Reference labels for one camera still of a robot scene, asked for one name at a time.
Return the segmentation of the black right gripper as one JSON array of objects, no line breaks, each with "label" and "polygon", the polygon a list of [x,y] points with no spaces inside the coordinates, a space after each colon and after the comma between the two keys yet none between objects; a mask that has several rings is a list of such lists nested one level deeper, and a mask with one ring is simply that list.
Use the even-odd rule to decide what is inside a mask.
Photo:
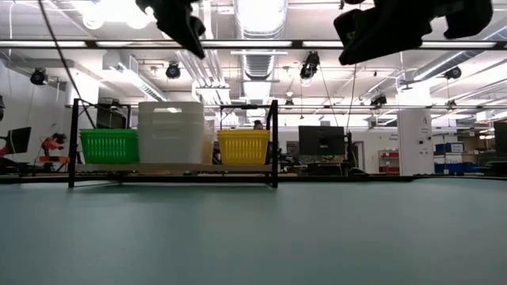
[{"label": "black right gripper", "polygon": [[[400,51],[419,48],[422,37],[431,33],[430,22],[444,17],[448,40],[476,36],[490,22],[491,0],[374,0],[375,7],[352,9],[334,19],[334,28],[343,43],[342,65],[353,65]],[[382,20],[397,17],[411,24],[376,24],[377,9]]]}]

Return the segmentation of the green table mat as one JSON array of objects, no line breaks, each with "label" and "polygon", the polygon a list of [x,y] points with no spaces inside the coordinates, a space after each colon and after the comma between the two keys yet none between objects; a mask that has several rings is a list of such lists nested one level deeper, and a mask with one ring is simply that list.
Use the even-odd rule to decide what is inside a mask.
[{"label": "green table mat", "polygon": [[0,186],[0,285],[507,285],[507,181]]}]

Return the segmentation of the white plastic storage bin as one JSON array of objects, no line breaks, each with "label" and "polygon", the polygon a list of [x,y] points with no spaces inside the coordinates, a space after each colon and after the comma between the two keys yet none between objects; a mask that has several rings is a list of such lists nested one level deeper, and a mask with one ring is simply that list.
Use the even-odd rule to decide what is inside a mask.
[{"label": "white plastic storage bin", "polygon": [[141,163],[201,163],[203,123],[138,123],[137,131]]},{"label": "white plastic storage bin", "polygon": [[158,123],[202,124],[204,122],[204,117],[199,114],[192,115],[183,113],[139,114],[138,122],[143,124],[158,124]]},{"label": "white plastic storage bin", "polygon": [[139,113],[204,114],[204,105],[195,101],[145,101],[138,104],[138,109]]}]

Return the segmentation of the silver ventilation duct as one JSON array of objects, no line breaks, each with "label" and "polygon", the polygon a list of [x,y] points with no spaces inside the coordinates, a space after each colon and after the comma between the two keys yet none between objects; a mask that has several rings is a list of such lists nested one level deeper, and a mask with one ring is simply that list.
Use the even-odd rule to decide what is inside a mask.
[{"label": "silver ventilation duct", "polygon": [[[288,0],[233,0],[236,36],[278,40],[284,32]],[[242,94],[251,104],[269,98],[276,56],[273,50],[245,50],[241,56]]]}]

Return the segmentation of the blue storage bins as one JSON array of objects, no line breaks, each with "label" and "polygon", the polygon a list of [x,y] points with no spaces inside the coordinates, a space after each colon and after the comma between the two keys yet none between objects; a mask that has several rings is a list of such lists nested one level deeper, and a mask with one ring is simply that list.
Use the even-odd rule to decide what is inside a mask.
[{"label": "blue storage bins", "polygon": [[446,142],[435,145],[433,154],[436,174],[461,176],[478,173],[477,150],[465,150],[463,142]]}]

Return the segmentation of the wooden shelf with black frame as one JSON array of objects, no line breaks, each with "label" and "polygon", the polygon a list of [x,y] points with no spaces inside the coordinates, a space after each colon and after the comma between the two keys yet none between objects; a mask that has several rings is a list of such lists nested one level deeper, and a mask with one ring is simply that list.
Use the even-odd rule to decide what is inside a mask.
[{"label": "wooden shelf with black frame", "polygon": [[98,108],[83,99],[75,99],[71,105],[71,136],[69,145],[67,185],[74,188],[81,181],[111,180],[119,183],[162,182],[162,183],[261,183],[277,188],[279,105],[274,100],[263,108],[268,111],[266,130],[271,138],[271,158],[263,165],[203,165],[203,164],[120,164],[94,165],[77,163],[78,118],[80,111]]}]

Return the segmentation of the orange background machine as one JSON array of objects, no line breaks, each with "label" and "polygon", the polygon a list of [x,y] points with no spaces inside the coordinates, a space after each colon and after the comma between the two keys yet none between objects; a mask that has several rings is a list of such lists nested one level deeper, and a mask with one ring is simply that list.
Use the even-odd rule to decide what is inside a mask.
[{"label": "orange background machine", "polygon": [[59,162],[63,164],[68,163],[70,159],[66,156],[51,155],[51,152],[53,150],[63,150],[65,148],[66,142],[67,136],[63,133],[54,133],[53,135],[47,137],[41,144],[41,148],[44,154],[39,157],[39,162]]}]

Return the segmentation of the red storage bins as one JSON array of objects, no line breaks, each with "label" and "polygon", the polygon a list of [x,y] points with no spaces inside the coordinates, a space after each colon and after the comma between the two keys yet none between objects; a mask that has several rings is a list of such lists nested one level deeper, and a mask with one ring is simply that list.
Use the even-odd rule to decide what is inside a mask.
[{"label": "red storage bins", "polygon": [[379,158],[379,173],[387,175],[399,175],[399,152],[396,149],[380,150],[378,152]]}]

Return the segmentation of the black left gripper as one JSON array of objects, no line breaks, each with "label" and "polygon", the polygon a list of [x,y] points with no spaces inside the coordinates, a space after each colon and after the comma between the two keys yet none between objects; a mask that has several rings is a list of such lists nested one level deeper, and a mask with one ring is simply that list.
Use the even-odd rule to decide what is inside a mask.
[{"label": "black left gripper", "polygon": [[185,50],[197,58],[204,59],[204,49],[200,37],[206,28],[198,17],[192,15],[192,4],[199,0],[135,0],[135,4],[144,12],[153,10],[157,27]]}]

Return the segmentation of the white building pillar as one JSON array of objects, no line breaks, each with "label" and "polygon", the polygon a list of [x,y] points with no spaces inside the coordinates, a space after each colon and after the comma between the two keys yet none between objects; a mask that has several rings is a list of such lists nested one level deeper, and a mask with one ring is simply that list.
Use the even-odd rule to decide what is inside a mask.
[{"label": "white building pillar", "polygon": [[402,176],[434,174],[432,118],[428,109],[398,112],[398,153]]}]

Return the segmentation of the long ceiling light bar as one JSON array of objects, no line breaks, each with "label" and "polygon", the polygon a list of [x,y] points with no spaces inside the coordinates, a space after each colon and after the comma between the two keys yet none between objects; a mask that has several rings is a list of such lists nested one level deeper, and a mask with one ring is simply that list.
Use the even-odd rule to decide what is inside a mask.
[{"label": "long ceiling light bar", "polygon": [[[339,40],[203,40],[204,49],[246,50],[342,50]],[[116,49],[116,50],[178,50],[182,46],[172,40],[0,40],[0,49]],[[438,51],[501,51],[507,41],[425,41],[421,50]]]}]

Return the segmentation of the black computer monitor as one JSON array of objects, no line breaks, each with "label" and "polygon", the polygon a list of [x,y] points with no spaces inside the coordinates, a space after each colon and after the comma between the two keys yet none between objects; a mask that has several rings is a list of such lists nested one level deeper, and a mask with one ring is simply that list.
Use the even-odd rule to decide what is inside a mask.
[{"label": "black computer monitor", "polygon": [[332,126],[299,126],[299,154],[330,156],[345,154],[345,129]]},{"label": "black computer monitor", "polygon": [[4,146],[6,154],[26,153],[29,148],[31,130],[31,127],[23,127],[9,130],[6,136],[0,136],[0,139],[6,142]]}]

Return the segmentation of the grey horizontal pipe rail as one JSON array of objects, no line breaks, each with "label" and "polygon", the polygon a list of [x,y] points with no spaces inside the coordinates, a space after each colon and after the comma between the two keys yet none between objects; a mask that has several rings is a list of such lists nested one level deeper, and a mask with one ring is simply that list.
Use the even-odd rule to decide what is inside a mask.
[{"label": "grey horizontal pipe rail", "polygon": [[[239,108],[239,109],[257,109],[257,108],[270,108],[269,104],[233,104],[233,105],[204,105],[204,109],[224,109],[224,108]],[[280,105],[278,108],[282,109],[325,109],[325,110],[376,110],[376,109],[432,109],[454,111],[459,109],[507,109],[507,104],[477,104],[477,105]]]}]

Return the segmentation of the black aluminium rig frame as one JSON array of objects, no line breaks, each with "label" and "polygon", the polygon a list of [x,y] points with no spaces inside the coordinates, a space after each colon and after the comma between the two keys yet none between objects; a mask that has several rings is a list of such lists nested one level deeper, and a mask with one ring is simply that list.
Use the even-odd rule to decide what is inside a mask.
[{"label": "black aluminium rig frame", "polygon": [[[376,176],[351,176],[351,177],[281,177],[278,176],[278,183],[331,183],[331,182],[411,182],[421,179],[415,177],[376,177]],[[71,179],[65,176],[55,177],[0,177],[0,184],[29,184],[29,183],[70,183]],[[74,183],[84,181],[117,181],[124,183],[251,183],[251,184],[273,184],[271,177],[231,177],[231,176],[120,176],[109,174],[105,176],[76,176]]]}]

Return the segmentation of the green slotted plastic basket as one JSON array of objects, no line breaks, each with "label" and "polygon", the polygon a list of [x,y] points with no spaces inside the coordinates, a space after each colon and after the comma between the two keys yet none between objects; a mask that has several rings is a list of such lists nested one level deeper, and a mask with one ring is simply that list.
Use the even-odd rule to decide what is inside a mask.
[{"label": "green slotted plastic basket", "polygon": [[120,130],[120,129],[82,129],[80,134],[84,135],[138,135],[137,130]]},{"label": "green slotted plastic basket", "polygon": [[96,134],[137,134],[136,129],[80,129],[79,132]]},{"label": "green slotted plastic basket", "polygon": [[86,164],[139,163],[138,135],[80,134]]}]

